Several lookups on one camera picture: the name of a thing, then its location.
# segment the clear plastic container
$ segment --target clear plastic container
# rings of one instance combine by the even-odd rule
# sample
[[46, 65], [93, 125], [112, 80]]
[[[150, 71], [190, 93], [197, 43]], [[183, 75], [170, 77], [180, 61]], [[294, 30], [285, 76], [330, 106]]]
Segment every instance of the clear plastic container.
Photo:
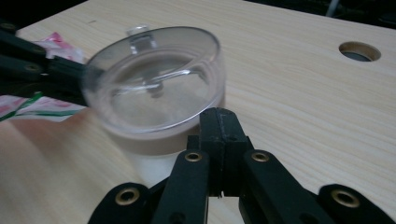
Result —
[[215, 36], [168, 27], [131, 35], [98, 52], [87, 63], [82, 86], [109, 131], [155, 140], [190, 130], [202, 111], [219, 106], [225, 79]]

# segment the wooden tabletop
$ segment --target wooden tabletop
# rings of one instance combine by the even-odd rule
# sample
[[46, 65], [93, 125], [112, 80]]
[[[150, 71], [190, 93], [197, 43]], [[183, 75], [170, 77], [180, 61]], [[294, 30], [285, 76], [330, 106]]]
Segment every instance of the wooden tabletop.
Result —
[[[306, 189], [346, 185], [396, 219], [395, 30], [237, 0], [90, 0], [19, 36], [58, 32], [91, 58], [141, 23], [216, 35], [225, 107], [255, 148], [272, 152]], [[380, 59], [345, 57], [339, 46], [348, 41], [377, 48]], [[1, 223], [87, 223], [110, 189], [150, 187], [175, 159], [126, 157], [90, 109], [60, 123], [3, 121], [0, 142]], [[211, 198], [208, 223], [243, 223], [237, 200]]]

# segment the brass screw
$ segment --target brass screw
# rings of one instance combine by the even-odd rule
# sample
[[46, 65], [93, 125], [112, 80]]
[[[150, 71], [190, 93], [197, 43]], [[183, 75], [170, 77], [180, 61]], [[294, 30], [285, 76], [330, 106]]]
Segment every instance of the brass screw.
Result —
[[265, 161], [269, 161], [270, 158], [268, 157], [267, 154], [262, 153], [262, 152], [255, 152], [253, 154], [251, 154], [251, 158], [255, 161], [259, 161], [259, 162], [265, 162]]
[[116, 203], [119, 205], [129, 205], [136, 202], [139, 197], [140, 193], [136, 188], [122, 189], [116, 196]]
[[333, 190], [332, 198], [341, 205], [350, 208], [357, 208], [361, 205], [361, 202], [355, 195], [341, 189]]
[[200, 161], [202, 159], [202, 155], [197, 152], [191, 152], [189, 154], [186, 154], [186, 156], [184, 156], [184, 158], [187, 161]]

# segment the table grommet hole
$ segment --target table grommet hole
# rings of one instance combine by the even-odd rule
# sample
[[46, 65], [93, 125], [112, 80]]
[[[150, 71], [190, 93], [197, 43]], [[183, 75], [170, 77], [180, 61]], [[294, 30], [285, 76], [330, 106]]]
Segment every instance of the table grommet hole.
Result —
[[381, 58], [377, 48], [361, 42], [345, 42], [338, 49], [344, 56], [359, 62], [374, 62]]

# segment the black mechanical linkage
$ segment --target black mechanical linkage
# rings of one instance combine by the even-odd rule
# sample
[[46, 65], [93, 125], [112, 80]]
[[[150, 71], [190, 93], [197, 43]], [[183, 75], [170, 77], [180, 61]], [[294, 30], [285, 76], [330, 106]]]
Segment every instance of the black mechanical linkage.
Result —
[[44, 48], [15, 34], [0, 27], [1, 95], [30, 98], [39, 91], [50, 98], [87, 105], [80, 87], [84, 64], [58, 56], [48, 59]]
[[232, 111], [207, 109], [200, 128], [168, 178], [151, 189], [115, 187], [89, 224], [205, 224], [208, 197], [222, 193], [239, 197], [247, 224], [395, 224], [354, 189], [329, 185], [319, 195], [304, 189], [273, 154], [253, 149]]

